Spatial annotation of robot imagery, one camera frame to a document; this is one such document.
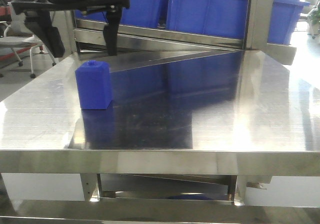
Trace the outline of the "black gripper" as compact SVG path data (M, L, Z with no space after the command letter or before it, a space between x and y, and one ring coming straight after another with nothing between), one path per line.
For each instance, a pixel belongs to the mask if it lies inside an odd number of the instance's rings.
M16 14L25 14L25 26L44 43L55 58L64 56L65 47L59 29L52 24L50 12L106 12L103 38L108 55L116 56L122 9L130 8L130 0L13 0L11 5Z

